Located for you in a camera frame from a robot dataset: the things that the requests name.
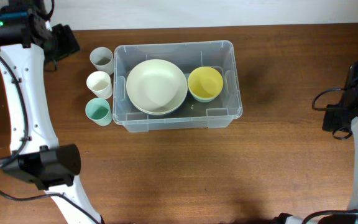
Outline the grey plastic cup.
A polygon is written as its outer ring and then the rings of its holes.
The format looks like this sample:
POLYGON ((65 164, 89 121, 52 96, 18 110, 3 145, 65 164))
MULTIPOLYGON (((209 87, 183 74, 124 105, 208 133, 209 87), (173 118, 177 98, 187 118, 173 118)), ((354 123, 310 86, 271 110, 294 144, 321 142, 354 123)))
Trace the grey plastic cup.
POLYGON ((107 47, 95 48, 90 53, 89 59, 98 71, 106 72, 108 75, 114 73, 114 56, 107 47))

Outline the cream plastic cup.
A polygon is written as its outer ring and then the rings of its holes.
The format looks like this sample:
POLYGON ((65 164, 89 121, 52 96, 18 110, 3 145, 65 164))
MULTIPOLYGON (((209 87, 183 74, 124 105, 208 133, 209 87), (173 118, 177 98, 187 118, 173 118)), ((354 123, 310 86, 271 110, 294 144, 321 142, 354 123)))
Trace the cream plastic cup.
POLYGON ((96 71, 86 79, 86 86, 98 97, 108 99, 112 96, 111 77, 106 72, 96 71))

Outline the mint green plastic cup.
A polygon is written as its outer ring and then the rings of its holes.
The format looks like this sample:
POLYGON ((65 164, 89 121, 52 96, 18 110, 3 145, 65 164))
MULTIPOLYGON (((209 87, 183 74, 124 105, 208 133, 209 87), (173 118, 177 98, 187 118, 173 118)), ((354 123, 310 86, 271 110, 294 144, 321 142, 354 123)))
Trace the mint green plastic cup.
POLYGON ((103 98, 93 98, 85 107, 87 117, 100 126, 107 126, 112 121, 111 107, 103 98))

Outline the beige plastic plate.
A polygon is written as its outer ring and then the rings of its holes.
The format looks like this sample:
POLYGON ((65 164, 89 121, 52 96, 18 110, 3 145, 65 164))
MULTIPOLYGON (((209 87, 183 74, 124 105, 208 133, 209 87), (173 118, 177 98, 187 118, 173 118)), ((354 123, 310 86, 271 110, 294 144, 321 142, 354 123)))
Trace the beige plastic plate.
POLYGON ((150 59, 131 70, 126 91, 131 103, 141 107, 151 104, 173 106, 184 102, 188 84, 184 73, 175 64, 150 59))
POLYGON ((179 105, 173 105, 173 106, 167 106, 167 105, 162 106, 162 105, 151 104, 151 105, 147 105, 146 107, 141 107, 135 103, 133 103, 133 105, 136 109, 138 109, 139 111, 144 112, 146 114, 155 115, 155 116, 163 116, 163 115, 175 112, 183 104, 181 103, 179 105))

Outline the mint green plastic bowl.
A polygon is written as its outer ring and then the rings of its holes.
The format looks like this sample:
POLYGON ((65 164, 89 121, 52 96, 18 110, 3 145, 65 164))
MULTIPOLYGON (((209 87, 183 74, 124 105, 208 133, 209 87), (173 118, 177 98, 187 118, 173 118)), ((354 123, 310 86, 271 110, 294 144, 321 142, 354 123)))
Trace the mint green plastic bowl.
POLYGON ((198 97, 196 95, 193 95, 193 98, 201 103, 208 103, 210 101, 213 101, 216 96, 210 97, 210 98, 203 98, 203 97, 198 97))

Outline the yellow plastic bowl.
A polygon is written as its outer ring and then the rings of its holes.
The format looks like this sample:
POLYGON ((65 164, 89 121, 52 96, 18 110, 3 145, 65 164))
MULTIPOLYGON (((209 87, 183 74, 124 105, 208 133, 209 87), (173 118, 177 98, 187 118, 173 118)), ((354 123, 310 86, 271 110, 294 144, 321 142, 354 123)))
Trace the yellow plastic bowl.
POLYGON ((223 77, 213 67, 199 67, 188 77, 188 88, 192 95, 210 98, 218 96, 223 90, 223 77))

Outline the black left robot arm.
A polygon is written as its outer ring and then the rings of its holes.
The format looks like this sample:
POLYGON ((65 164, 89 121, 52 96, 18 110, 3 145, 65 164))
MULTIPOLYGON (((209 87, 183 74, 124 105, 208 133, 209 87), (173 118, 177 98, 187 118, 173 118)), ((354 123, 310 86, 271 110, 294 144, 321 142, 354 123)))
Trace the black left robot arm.
POLYGON ((80 181, 76 145, 60 145, 48 112, 44 67, 77 51, 69 26, 50 25, 43 1, 9 0, 0 9, 0 71, 11 122, 11 154, 0 170, 35 185, 68 223, 102 223, 80 181))

